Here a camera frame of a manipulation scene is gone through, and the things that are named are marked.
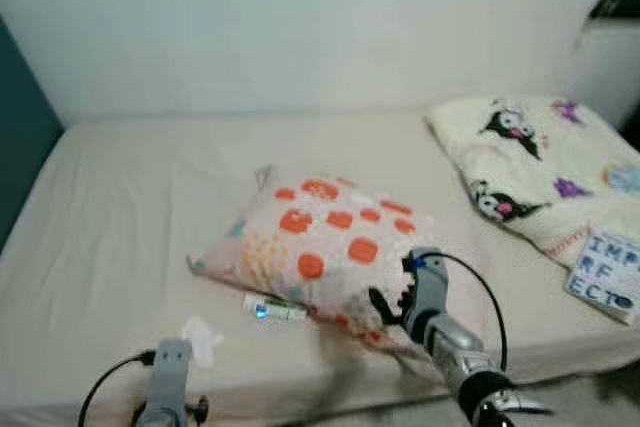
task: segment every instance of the black cartoon character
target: black cartoon character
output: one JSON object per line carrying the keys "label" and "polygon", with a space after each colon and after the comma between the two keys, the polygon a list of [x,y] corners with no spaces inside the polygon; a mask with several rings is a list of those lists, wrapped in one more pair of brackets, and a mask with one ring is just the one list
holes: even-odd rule
{"label": "black cartoon character", "polygon": [[476,203],[480,212],[498,222],[509,222],[515,218],[528,217],[542,207],[551,204],[518,204],[513,198],[501,192],[488,192],[487,182],[476,180],[469,186],[471,199]]}
{"label": "black cartoon character", "polygon": [[491,102],[491,106],[500,110],[493,113],[491,120],[480,133],[491,130],[503,139],[517,140],[527,152],[536,159],[542,160],[538,155],[538,146],[533,140],[535,132],[527,123],[522,106],[518,103],[509,104],[503,98],[495,99]]}

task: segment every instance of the orange dot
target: orange dot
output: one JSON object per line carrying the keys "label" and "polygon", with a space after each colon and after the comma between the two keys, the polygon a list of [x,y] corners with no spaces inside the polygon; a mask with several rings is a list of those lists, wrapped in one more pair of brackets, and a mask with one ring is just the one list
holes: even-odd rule
{"label": "orange dot", "polygon": [[379,222],[380,214],[377,210],[374,209],[362,209],[360,211],[360,217],[364,220],[368,220],[369,222]]}
{"label": "orange dot", "polygon": [[292,234],[301,234],[307,231],[312,221],[310,214],[298,209],[289,209],[280,219],[280,229]]}
{"label": "orange dot", "polygon": [[378,245],[365,237],[358,237],[349,246],[349,258],[363,264],[370,264],[378,254]]}
{"label": "orange dot", "polygon": [[348,229],[353,222],[353,215],[349,212],[331,212],[327,217],[327,224],[331,224],[339,229]]}
{"label": "orange dot", "polygon": [[349,320],[342,314],[336,315],[336,325],[341,329],[346,329],[349,326]]}
{"label": "orange dot", "polygon": [[380,202],[385,209],[395,210],[396,212],[400,212],[401,214],[411,215],[411,209],[405,205],[398,204],[392,200],[383,200]]}
{"label": "orange dot", "polygon": [[302,184],[302,190],[324,200],[335,200],[338,197],[338,189],[334,185],[321,180],[307,180]]}
{"label": "orange dot", "polygon": [[396,219],[394,225],[396,226],[396,229],[398,229],[403,234],[410,234],[412,232],[415,232],[416,230],[415,225],[404,219]]}
{"label": "orange dot", "polygon": [[276,198],[283,200],[293,200],[296,198],[296,193],[292,189],[284,187],[276,192]]}
{"label": "orange dot", "polygon": [[324,262],[316,254],[304,253],[298,257],[298,272],[305,279],[318,279],[324,272]]}

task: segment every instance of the bed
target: bed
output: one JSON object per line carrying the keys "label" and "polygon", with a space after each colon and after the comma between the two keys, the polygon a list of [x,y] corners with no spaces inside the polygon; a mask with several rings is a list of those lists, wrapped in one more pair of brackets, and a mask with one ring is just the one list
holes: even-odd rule
{"label": "bed", "polygon": [[[0,258],[0,423],[71,424],[106,368],[175,336],[193,315],[224,334],[213,367],[192,366],[188,381],[192,395],[209,396],[215,425],[273,425],[443,394],[427,363],[367,350],[311,320],[258,322],[242,310],[242,292],[186,268],[185,254],[224,234],[255,190],[253,172],[272,162],[344,173],[475,232],[486,252],[480,267],[505,311],[515,381],[640,358],[638,325],[565,294],[563,267],[474,212],[422,114],[218,116],[69,129]],[[487,305],[478,309],[490,319]],[[491,350],[494,328],[480,326]],[[131,367],[110,380],[90,425],[127,425],[149,375]]]}

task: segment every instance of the cartoon print pillow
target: cartoon print pillow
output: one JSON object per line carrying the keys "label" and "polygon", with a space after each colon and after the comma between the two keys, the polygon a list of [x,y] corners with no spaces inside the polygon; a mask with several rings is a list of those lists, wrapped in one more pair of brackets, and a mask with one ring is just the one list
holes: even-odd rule
{"label": "cartoon print pillow", "polygon": [[590,232],[640,238],[640,155],[558,97],[458,99],[428,121],[479,212],[572,268]]}
{"label": "cartoon print pillow", "polygon": [[412,282],[401,259],[434,245],[433,229],[431,217],[348,180],[272,173],[217,247],[189,263],[196,274],[306,304],[377,348],[406,351],[411,342],[389,335],[369,289],[400,315]]}

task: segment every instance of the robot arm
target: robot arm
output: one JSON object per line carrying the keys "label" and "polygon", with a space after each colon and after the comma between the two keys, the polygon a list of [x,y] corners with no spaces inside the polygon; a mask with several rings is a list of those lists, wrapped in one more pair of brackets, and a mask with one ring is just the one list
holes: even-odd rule
{"label": "robot arm", "polygon": [[135,427],[187,427],[192,416],[202,424],[209,412],[206,397],[196,406],[187,404],[185,386],[191,358],[191,343],[182,339],[165,339],[156,350],[153,376],[147,401],[134,414]]}
{"label": "robot arm", "polygon": [[415,284],[398,303],[400,317],[389,318],[382,296],[370,292],[383,320],[399,323],[414,342],[424,346],[474,427],[567,426],[548,408],[523,397],[493,364],[480,339],[446,313],[448,276],[438,254],[437,249],[421,248],[403,259],[403,268]]}

